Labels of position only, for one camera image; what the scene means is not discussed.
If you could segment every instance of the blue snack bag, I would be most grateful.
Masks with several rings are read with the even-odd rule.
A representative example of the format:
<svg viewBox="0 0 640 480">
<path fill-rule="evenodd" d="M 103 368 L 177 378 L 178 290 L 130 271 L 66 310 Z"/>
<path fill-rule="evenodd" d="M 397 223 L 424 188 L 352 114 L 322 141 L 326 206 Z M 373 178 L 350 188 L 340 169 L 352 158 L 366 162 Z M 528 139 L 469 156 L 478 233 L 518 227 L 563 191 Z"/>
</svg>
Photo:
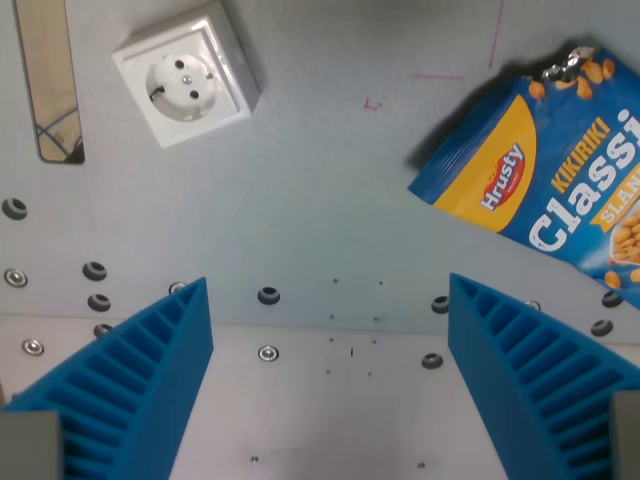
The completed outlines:
<svg viewBox="0 0 640 480">
<path fill-rule="evenodd" d="M 484 97 L 409 190 L 564 260 L 640 307 L 640 78 L 574 50 Z"/>
</svg>

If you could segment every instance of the screw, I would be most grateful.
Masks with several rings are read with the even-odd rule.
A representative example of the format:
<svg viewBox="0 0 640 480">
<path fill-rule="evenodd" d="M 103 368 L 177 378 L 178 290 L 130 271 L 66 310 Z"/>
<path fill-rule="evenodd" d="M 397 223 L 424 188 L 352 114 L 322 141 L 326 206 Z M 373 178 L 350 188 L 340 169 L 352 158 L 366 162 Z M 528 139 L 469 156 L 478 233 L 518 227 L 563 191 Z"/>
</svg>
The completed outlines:
<svg viewBox="0 0 640 480">
<path fill-rule="evenodd" d="M 173 295 L 174 293 L 179 292 L 186 286 L 187 284 L 184 282 L 173 282 L 171 285 L 169 285 L 169 295 Z"/>
<path fill-rule="evenodd" d="M 24 350 L 25 353 L 28 353 L 32 357 L 39 357 L 44 353 L 44 345 L 42 345 L 39 341 L 30 338 L 22 342 L 22 350 Z"/>
<path fill-rule="evenodd" d="M 280 356 L 280 352 L 276 347 L 272 347 L 271 345 L 265 345 L 258 350 L 258 357 L 263 362 L 275 362 Z"/>
<path fill-rule="evenodd" d="M 542 307 L 540 307 L 540 303 L 536 302 L 535 300 L 527 300 L 526 302 L 524 302 L 524 304 L 527 307 L 533 308 L 534 310 L 537 310 L 537 311 L 541 311 L 542 310 Z"/>
<path fill-rule="evenodd" d="M 5 270 L 4 281 L 15 288 L 22 288 L 29 283 L 27 275 L 17 268 L 9 268 Z"/>
</svg>

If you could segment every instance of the hrusty logo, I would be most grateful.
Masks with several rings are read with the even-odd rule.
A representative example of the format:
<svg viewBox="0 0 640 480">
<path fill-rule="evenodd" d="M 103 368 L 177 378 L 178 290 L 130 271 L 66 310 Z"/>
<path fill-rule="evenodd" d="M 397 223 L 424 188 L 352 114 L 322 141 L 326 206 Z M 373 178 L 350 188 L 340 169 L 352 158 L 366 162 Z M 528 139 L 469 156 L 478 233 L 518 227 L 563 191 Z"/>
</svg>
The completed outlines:
<svg viewBox="0 0 640 480">
<path fill-rule="evenodd" d="M 515 192 L 524 172 L 524 152 L 517 143 L 498 161 L 493 181 L 484 189 L 480 205 L 495 210 Z"/>
</svg>

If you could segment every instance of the electrical socket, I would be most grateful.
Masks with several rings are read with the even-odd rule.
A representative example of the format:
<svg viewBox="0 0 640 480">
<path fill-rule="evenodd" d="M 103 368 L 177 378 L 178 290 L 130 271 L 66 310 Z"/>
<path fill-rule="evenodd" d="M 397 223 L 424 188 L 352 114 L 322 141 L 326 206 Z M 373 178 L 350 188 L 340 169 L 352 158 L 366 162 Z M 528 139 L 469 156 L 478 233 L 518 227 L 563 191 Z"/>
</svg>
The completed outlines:
<svg viewBox="0 0 640 480">
<path fill-rule="evenodd" d="M 219 1 L 133 34 L 113 59 L 163 148 L 251 117 L 260 97 Z"/>
</svg>

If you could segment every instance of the yellow label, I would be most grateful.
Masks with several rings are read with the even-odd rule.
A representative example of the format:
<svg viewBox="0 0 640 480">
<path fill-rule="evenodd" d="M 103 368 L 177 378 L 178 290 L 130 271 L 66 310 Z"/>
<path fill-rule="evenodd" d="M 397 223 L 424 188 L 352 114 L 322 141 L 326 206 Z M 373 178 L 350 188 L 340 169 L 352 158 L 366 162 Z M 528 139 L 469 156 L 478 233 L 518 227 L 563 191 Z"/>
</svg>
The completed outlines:
<svg viewBox="0 0 640 480">
<path fill-rule="evenodd" d="M 536 148 L 533 117 L 518 95 L 435 206 L 501 231 L 518 211 L 531 184 Z"/>
<path fill-rule="evenodd" d="M 627 213 L 639 196 L 640 164 L 629 172 L 606 205 L 593 217 L 591 225 L 600 225 L 603 232 L 608 232 Z"/>
</svg>

